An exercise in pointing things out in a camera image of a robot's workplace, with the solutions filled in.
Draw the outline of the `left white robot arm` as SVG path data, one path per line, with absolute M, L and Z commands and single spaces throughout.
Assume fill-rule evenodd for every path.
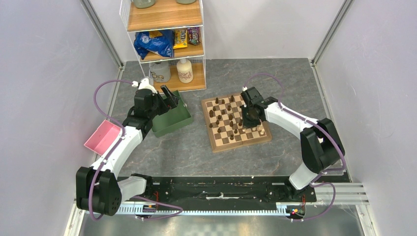
M 132 151 L 144 140 L 153 127 L 153 119 L 176 108 L 179 97 L 166 86 L 161 96 L 152 86 L 140 88 L 134 96 L 121 130 L 104 154 L 90 167 L 80 167 L 76 173 L 76 206 L 98 214 L 113 216 L 120 204 L 138 196 L 143 201 L 154 195 L 150 176 L 132 174 L 119 181 L 120 170 Z

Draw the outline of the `wooden chess board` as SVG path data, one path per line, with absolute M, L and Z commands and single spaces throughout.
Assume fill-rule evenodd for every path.
M 201 101 L 208 137 L 213 152 L 262 144 L 272 140 L 267 122 L 254 128 L 243 127 L 240 93 L 207 98 Z

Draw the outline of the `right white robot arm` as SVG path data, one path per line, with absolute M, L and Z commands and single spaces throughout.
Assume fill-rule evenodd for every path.
M 303 196 L 304 188 L 329 171 L 337 161 L 346 165 L 345 151 L 332 120 L 312 119 L 282 105 L 273 97 L 263 98 L 255 87 L 242 89 L 243 126 L 254 128 L 263 122 L 276 124 L 300 140 L 301 165 L 288 178 L 284 195 L 289 201 Z

